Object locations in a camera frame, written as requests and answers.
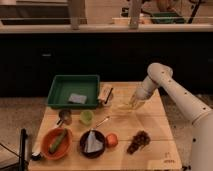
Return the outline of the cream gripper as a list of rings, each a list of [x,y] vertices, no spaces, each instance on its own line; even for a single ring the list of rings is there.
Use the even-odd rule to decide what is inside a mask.
[[[130,98],[129,105],[132,109],[138,109],[145,104],[144,100],[139,99],[136,94],[133,94]]]

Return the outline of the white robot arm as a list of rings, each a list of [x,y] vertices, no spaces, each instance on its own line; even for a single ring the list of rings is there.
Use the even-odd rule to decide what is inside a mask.
[[[173,78],[173,70],[161,63],[151,63],[147,76],[137,86],[129,104],[148,100],[162,87],[194,127],[190,166],[191,171],[213,171],[213,108],[209,107]]]

